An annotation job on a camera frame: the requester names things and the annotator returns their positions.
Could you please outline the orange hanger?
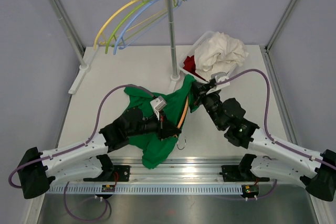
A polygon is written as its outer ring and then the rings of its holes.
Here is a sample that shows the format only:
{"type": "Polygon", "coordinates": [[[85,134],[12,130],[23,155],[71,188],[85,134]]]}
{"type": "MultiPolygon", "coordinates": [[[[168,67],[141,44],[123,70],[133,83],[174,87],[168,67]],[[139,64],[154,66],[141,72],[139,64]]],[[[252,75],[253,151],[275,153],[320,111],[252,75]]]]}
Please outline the orange hanger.
{"type": "MultiPolygon", "coordinates": [[[[182,125],[185,121],[185,118],[186,118],[186,115],[187,115],[187,111],[188,111],[188,104],[189,104],[189,98],[188,96],[186,97],[186,101],[185,101],[185,106],[184,106],[184,109],[183,109],[183,112],[182,112],[182,115],[181,115],[181,118],[180,118],[180,121],[177,125],[177,127],[181,130],[182,129],[182,125]]],[[[179,147],[178,145],[178,142],[176,142],[176,147],[178,150],[183,150],[186,146],[186,141],[185,141],[185,144],[184,144],[184,147],[179,147]]]]}

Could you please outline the green t shirt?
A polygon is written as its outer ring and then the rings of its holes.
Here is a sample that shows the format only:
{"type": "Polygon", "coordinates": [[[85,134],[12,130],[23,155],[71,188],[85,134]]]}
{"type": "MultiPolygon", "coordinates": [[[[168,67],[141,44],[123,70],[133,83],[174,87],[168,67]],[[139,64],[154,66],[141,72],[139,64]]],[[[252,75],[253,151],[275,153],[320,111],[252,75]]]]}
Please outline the green t shirt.
{"type": "MultiPolygon", "coordinates": [[[[167,102],[164,112],[166,113],[167,119],[176,125],[178,125],[181,119],[186,100],[188,100],[188,106],[191,112],[198,109],[198,107],[194,105],[194,98],[191,94],[191,86],[194,81],[195,79],[192,76],[186,75],[182,86],[175,92],[168,95],[161,93],[155,94],[156,96],[162,96],[167,102]]],[[[124,93],[127,94],[130,99],[128,109],[138,107],[145,117],[150,117],[154,114],[150,105],[152,98],[145,91],[134,87],[127,87],[124,89],[124,93]]],[[[132,136],[129,138],[130,145],[142,150],[142,164],[148,169],[154,169],[164,162],[175,148],[177,141],[178,138],[174,136],[161,141],[155,133],[132,136]]]]}

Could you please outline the red t shirt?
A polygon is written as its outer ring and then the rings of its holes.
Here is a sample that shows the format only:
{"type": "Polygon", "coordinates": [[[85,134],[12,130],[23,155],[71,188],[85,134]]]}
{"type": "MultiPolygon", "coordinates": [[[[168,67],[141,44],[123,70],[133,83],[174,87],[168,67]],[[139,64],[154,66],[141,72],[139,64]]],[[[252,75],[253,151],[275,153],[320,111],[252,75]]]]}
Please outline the red t shirt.
{"type": "Polygon", "coordinates": [[[194,55],[187,56],[183,63],[184,63],[184,67],[183,67],[184,70],[198,77],[199,79],[205,81],[204,78],[202,78],[200,75],[196,73],[196,64],[195,64],[194,55]]]}

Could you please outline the beige t shirt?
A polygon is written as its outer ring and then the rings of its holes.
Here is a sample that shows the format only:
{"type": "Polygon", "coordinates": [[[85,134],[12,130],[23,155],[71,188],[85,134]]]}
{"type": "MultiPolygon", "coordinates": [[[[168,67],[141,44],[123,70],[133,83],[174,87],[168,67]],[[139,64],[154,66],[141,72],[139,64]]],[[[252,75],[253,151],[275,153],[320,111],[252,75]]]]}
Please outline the beige t shirt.
{"type": "Polygon", "coordinates": [[[242,66],[249,53],[245,44],[231,36],[215,32],[194,51],[195,72],[205,80],[218,72],[229,73],[242,66]]]}

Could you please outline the lime green hanger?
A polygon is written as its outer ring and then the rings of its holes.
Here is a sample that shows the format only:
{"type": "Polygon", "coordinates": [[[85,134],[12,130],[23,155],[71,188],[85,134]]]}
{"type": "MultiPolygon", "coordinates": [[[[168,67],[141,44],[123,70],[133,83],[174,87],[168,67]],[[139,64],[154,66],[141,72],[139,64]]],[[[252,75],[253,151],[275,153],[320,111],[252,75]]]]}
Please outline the lime green hanger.
{"type": "Polygon", "coordinates": [[[105,46],[105,53],[108,52],[109,48],[113,48],[113,54],[116,54],[118,49],[124,49],[127,46],[135,42],[139,37],[131,39],[140,31],[144,31],[141,35],[144,35],[149,31],[154,25],[161,22],[168,15],[168,0],[165,1],[165,7],[154,13],[150,17],[144,19],[143,21],[132,26],[132,23],[149,7],[154,5],[156,2],[161,0],[131,0],[119,10],[117,10],[101,27],[96,38],[94,40],[94,45],[105,46]],[[104,35],[105,29],[109,24],[115,20],[120,14],[125,14],[122,20],[117,24],[110,37],[107,38],[104,35]]]}

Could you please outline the light blue plastic hanger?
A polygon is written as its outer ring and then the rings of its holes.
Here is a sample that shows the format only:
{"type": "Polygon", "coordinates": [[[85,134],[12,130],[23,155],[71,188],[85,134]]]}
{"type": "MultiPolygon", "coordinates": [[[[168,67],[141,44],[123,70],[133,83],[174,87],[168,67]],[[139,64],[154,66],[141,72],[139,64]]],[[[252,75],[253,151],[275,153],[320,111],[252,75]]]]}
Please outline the light blue plastic hanger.
{"type": "Polygon", "coordinates": [[[120,21],[106,42],[105,52],[126,49],[169,15],[168,0],[144,0],[120,21]]]}

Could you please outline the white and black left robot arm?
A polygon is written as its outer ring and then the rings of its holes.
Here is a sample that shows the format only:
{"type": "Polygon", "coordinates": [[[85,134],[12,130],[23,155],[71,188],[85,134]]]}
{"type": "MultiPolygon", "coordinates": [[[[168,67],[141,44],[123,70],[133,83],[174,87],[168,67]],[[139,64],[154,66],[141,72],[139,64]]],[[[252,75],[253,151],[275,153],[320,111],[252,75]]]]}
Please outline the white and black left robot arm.
{"type": "Polygon", "coordinates": [[[131,137],[153,134],[163,141],[181,131],[181,122],[169,119],[164,111],[144,117],[140,108],[133,107],[87,141],[47,151],[32,147],[18,166],[23,196],[33,199],[73,180],[107,181],[114,170],[108,153],[128,145],[131,137]]]}

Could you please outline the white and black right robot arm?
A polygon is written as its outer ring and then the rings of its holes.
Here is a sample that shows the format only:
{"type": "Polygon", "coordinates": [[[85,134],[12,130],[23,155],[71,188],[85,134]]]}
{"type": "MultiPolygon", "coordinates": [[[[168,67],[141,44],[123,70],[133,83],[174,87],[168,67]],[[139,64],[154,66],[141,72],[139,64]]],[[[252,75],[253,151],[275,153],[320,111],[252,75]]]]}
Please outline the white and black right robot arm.
{"type": "Polygon", "coordinates": [[[335,152],[323,153],[271,136],[265,128],[244,118],[246,111],[230,98],[221,101],[217,91],[209,92],[210,84],[194,81],[191,93],[196,105],[203,105],[215,127],[224,132],[231,144],[261,152],[270,161],[245,155],[238,167],[244,180],[253,177],[284,180],[304,188],[312,196],[333,201],[335,196],[335,152]]]}

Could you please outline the white plastic basket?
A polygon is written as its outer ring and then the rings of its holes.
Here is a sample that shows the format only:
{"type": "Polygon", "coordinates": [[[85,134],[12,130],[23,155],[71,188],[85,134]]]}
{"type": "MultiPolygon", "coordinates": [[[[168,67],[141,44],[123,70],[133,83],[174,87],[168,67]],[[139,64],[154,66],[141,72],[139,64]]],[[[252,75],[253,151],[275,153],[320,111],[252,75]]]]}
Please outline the white plastic basket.
{"type": "MultiPolygon", "coordinates": [[[[194,75],[192,75],[192,74],[190,74],[189,72],[187,72],[186,70],[184,70],[183,69],[183,67],[184,67],[184,60],[186,59],[186,57],[187,56],[192,56],[192,55],[194,55],[194,51],[195,51],[195,49],[196,49],[196,47],[197,46],[199,46],[201,43],[203,43],[204,42],[204,40],[205,39],[207,39],[207,38],[209,38],[209,37],[211,37],[211,35],[212,34],[214,34],[215,32],[213,32],[213,31],[207,31],[206,33],[204,33],[192,46],[190,46],[190,48],[189,49],[187,49],[184,53],[182,53],[181,54],[181,56],[180,56],[180,61],[179,61],[179,63],[178,63],[178,68],[179,68],[179,70],[182,72],[182,73],[184,73],[184,74],[189,74],[189,75],[191,75],[191,76],[193,76],[197,81],[199,81],[199,82],[201,82],[201,83],[206,83],[207,81],[209,81],[209,80],[205,80],[205,81],[203,81],[203,80],[201,80],[201,79],[199,79],[198,77],[196,77],[196,76],[194,76],[194,75]]],[[[230,75],[232,72],[233,72],[233,70],[235,69],[235,68],[233,68],[229,73],[227,73],[228,75],[230,75]]]]}

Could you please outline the silver clothes rack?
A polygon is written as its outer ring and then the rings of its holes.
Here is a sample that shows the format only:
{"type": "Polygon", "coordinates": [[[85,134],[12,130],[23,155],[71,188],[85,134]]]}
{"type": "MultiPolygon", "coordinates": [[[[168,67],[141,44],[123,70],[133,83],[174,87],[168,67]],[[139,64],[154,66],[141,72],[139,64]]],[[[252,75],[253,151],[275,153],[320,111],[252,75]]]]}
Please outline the silver clothes rack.
{"type": "MultiPolygon", "coordinates": [[[[76,94],[78,91],[85,75],[90,71],[91,64],[94,61],[95,53],[85,53],[85,47],[83,46],[77,31],[75,30],[70,18],[68,17],[61,0],[48,0],[52,6],[54,13],[56,14],[59,23],[61,24],[65,35],[68,38],[71,46],[73,47],[77,59],[79,61],[79,72],[75,77],[68,93],[71,95],[76,94]]],[[[176,82],[180,79],[179,70],[177,66],[177,56],[176,56],[176,43],[175,43],[175,30],[174,30],[174,20],[173,20],[173,0],[166,0],[167,4],[167,18],[169,22],[169,33],[170,33],[170,46],[171,46],[171,59],[172,59],[172,74],[171,83],[169,86],[169,91],[173,91],[176,82]]]]}

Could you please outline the aluminium frame rail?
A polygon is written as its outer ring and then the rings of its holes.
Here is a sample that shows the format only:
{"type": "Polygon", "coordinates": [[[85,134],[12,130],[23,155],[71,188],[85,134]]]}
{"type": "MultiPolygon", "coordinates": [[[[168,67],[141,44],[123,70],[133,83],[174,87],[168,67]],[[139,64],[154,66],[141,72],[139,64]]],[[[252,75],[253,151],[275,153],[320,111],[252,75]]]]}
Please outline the aluminium frame rail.
{"type": "MultiPolygon", "coordinates": [[[[222,166],[218,171],[226,182],[268,182],[271,179],[287,181],[303,186],[304,181],[314,178],[320,171],[321,164],[315,159],[297,159],[285,164],[277,159],[246,154],[238,165],[222,166]]],[[[58,168],[52,161],[45,159],[33,165],[39,176],[39,183],[47,187],[66,182],[128,182],[133,173],[130,166],[113,165],[107,155],[100,155],[80,162],[58,168]]],[[[166,179],[197,179],[207,175],[204,168],[195,166],[162,166],[149,170],[144,168],[140,173],[147,180],[156,178],[166,179]]]]}

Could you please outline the aluminium corner post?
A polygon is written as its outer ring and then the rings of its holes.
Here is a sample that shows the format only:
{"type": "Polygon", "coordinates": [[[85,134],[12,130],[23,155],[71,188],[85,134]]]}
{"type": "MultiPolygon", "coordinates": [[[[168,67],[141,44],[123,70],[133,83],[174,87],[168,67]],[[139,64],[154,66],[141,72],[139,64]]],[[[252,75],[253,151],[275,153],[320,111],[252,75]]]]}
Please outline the aluminium corner post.
{"type": "Polygon", "coordinates": [[[293,10],[295,9],[296,5],[298,4],[299,0],[290,0],[275,27],[274,32],[272,33],[270,39],[268,40],[267,44],[265,45],[265,50],[269,53],[275,44],[276,40],[278,39],[279,35],[281,34],[287,20],[290,18],[293,10]]]}

